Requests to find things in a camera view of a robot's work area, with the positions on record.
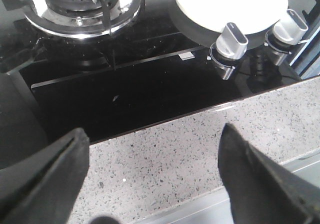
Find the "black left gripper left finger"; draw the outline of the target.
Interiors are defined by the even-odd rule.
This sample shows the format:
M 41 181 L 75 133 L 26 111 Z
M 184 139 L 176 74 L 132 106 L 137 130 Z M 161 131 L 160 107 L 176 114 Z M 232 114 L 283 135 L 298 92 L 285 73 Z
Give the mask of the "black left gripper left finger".
M 65 224 L 87 176 L 90 140 L 76 128 L 0 171 L 2 224 Z

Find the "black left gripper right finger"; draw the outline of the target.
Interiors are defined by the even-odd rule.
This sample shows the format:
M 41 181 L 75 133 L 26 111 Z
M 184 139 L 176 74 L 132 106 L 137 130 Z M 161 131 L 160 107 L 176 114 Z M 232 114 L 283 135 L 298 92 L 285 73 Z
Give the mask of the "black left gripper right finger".
M 236 224 L 318 224 L 320 189 L 277 164 L 226 123 L 218 170 Z

